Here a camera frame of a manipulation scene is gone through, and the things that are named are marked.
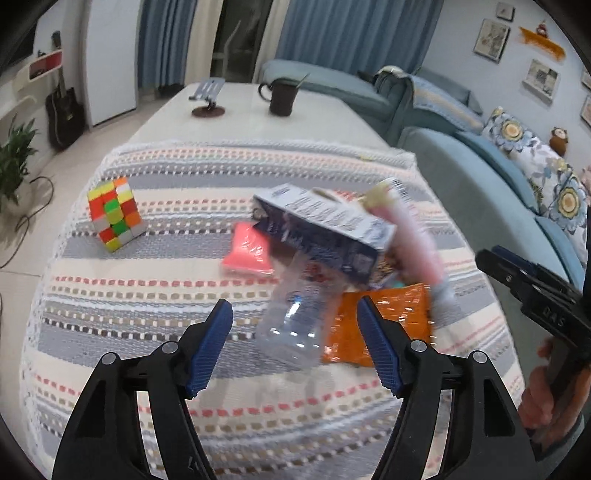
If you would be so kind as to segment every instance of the coffee mug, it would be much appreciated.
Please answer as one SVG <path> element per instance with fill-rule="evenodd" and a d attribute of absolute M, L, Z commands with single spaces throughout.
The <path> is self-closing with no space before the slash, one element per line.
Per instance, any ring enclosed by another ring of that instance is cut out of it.
<path fill-rule="evenodd" d="M 271 91 L 271 100 L 262 94 L 263 87 L 267 87 Z M 269 110 L 277 116 L 291 115 L 297 92 L 298 87 L 296 85 L 289 85 L 288 83 L 278 81 L 274 81 L 271 84 L 261 83 L 259 85 L 259 95 L 264 101 L 271 104 Z"/>

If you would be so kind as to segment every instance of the floral pillow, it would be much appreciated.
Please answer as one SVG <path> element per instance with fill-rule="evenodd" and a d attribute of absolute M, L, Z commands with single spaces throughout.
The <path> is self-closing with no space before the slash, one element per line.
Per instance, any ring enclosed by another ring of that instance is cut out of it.
<path fill-rule="evenodd" d="M 540 215 L 564 231 L 579 260 L 587 264 L 587 193 L 572 167 L 529 128 L 502 108 L 496 108 L 483 133 L 526 176 Z"/>
<path fill-rule="evenodd" d="M 591 165 L 581 170 L 579 174 L 581 184 L 585 187 L 587 192 L 587 205 L 591 206 Z"/>
<path fill-rule="evenodd" d="M 521 152 L 530 147 L 536 134 L 502 107 L 495 108 L 482 135 L 488 137 L 503 153 Z"/>

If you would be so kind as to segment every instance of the screw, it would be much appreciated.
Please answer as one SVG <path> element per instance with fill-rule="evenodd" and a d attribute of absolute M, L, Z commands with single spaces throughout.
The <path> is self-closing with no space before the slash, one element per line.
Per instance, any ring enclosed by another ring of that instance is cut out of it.
<path fill-rule="evenodd" d="M 427 349 L 427 344 L 422 340 L 413 340 L 410 342 L 410 348 L 412 348 L 415 352 L 424 352 Z"/>
<path fill-rule="evenodd" d="M 115 362 L 115 360 L 117 360 L 117 355 L 115 355 L 112 352 L 104 354 L 103 358 L 100 359 L 100 361 L 103 363 L 103 365 L 110 365 L 113 362 Z"/>
<path fill-rule="evenodd" d="M 479 364 L 485 364 L 485 363 L 486 363 L 486 361 L 488 360 L 488 357 L 486 356 L 486 353 L 484 353 L 484 352 L 480 352 L 480 351 L 474 352 L 474 353 L 472 354 L 472 358 L 473 358 L 473 359 L 474 359 L 476 362 L 478 362 Z"/>
<path fill-rule="evenodd" d="M 162 351 L 164 353 L 174 353 L 177 350 L 178 350 L 178 344 L 177 344 L 177 342 L 166 342 L 162 346 Z"/>

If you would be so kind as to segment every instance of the wall shelf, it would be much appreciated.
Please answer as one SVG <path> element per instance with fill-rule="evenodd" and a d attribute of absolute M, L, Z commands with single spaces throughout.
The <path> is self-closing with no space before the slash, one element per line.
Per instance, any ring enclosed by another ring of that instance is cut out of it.
<path fill-rule="evenodd" d="M 519 29 L 521 30 L 525 44 L 533 43 L 539 46 L 542 50 L 554 55 L 557 61 L 563 60 L 566 57 L 566 53 L 560 45 L 527 28 L 519 27 Z"/>
<path fill-rule="evenodd" d="M 17 72 L 12 81 L 14 91 L 20 92 L 31 83 L 56 72 L 61 68 L 61 57 L 61 50 L 56 50 L 26 64 Z"/>

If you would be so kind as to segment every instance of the wall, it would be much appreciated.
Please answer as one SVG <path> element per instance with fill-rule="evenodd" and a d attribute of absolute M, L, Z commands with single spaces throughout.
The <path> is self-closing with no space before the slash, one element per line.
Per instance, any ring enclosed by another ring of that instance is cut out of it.
<path fill-rule="evenodd" d="M 485 117 L 503 106 L 544 141 L 549 140 L 554 127 L 566 128 L 566 160 L 578 171 L 591 164 L 591 129 L 580 118 L 583 102 L 591 95 L 581 84 L 583 63 L 562 31 L 533 0 L 507 2 L 516 9 L 512 23 L 496 18 L 496 0 L 445 0 L 423 65 L 473 90 Z M 485 18 L 511 26 L 499 64 L 472 52 Z M 549 38 L 566 52 L 560 63 L 538 47 L 521 42 L 519 27 L 535 30 L 542 20 L 546 20 Z M 551 105 L 522 84 L 534 58 L 560 73 Z"/>
<path fill-rule="evenodd" d="M 50 52 L 52 50 L 51 34 L 55 30 L 61 31 L 61 43 L 64 50 L 63 71 L 66 86 L 68 88 L 73 86 L 76 89 L 76 96 L 80 102 L 84 101 L 80 67 L 80 26 L 82 25 L 85 5 L 86 0 L 59 0 L 56 2 L 38 20 L 33 47 L 34 57 L 37 56 L 38 50 L 45 53 Z M 23 60 L 0 76 L 0 112 L 10 108 L 22 95 L 29 94 L 36 98 L 37 104 L 35 107 L 26 111 L 18 111 L 16 121 L 24 122 L 30 118 L 35 118 L 35 127 L 38 128 L 39 133 L 33 139 L 31 145 L 38 150 L 38 153 L 31 157 L 28 163 L 31 172 L 38 174 L 55 153 L 48 141 L 48 118 L 45 110 L 45 98 L 57 84 L 57 77 L 46 77 L 36 82 L 34 88 L 15 93 L 12 88 L 12 78 L 30 60 Z M 2 134 L 0 138 L 5 138 L 5 132 L 0 132 L 0 134 Z"/>

